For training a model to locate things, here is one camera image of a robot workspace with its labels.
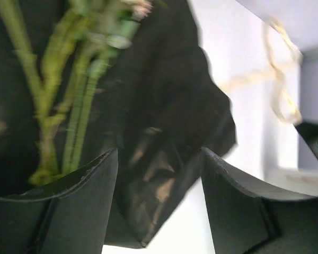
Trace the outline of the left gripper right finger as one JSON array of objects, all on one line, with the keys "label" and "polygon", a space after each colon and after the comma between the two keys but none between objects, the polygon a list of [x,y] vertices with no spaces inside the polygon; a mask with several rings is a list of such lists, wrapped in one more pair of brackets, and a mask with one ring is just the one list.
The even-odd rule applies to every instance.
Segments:
[{"label": "left gripper right finger", "polygon": [[266,183],[202,148],[216,253],[318,253],[318,197]]}]

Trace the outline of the black wrapping paper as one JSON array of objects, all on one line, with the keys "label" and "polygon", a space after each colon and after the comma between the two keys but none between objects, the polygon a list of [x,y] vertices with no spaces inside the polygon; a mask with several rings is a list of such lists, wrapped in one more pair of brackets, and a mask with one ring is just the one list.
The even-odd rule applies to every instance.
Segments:
[{"label": "black wrapping paper", "polygon": [[[40,67],[70,1],[17,2]],[[130,47],[98,81],[76,169],[117,150],[103,245],[132,249],[150,243],[200,177],[200,148],[210,145],[222,156],[236,142],[229,98],[209,75],[189,3],[151,3]],[[27,79],[0,17],[0,197],[41,187],[29,181],[40,163],[40,134]]]}]

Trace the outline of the blue and pink flower bouquet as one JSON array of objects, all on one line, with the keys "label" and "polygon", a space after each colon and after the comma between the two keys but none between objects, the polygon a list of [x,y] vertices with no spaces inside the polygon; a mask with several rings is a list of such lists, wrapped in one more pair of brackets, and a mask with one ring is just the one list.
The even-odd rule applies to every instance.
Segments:
[{"label": "blue and pink flower bouquet", "polygon": [[77,169],[98,81],[119,51],[130,47],[152,7],[151,1],[70,1],[37,67],[18,2],[0,1],[41,129],[31,184],[42,186]]}]

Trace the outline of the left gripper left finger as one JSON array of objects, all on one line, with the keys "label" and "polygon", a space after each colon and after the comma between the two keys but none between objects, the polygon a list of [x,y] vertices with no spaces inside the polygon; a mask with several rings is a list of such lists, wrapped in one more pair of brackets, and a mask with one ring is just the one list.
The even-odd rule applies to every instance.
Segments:
[{"label": "left gripper left finger", "polygon": [[0,197],[0,253],[101,253],[117,171],[110,149],[50,184]]}]

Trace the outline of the cream ribbon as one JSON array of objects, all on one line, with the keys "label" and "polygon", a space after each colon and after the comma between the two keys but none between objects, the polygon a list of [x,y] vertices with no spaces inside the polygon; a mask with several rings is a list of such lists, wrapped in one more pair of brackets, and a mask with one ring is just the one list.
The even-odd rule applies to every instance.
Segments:
[{"label": "cream ribbon", "polygon": [[[273,47],[270,42],[271,29],[277,31],[290,52],[290,59],[280,64],[276,63],[273,55]],[[269,67],[264,70],[258,69],[247,74],[235,76],[231,80],[220,84],[219,87],[224,92],[230,92],[271,78],[274,83],[274,88],[270,95],[271,109],[281,122],[297,125],[301,123],[302,115],[287,91],[285,72],[299,66],[302,63],[303,55],[291,41],[283,24],[274,17],[265,21],[262,25],[262,41]]]}]

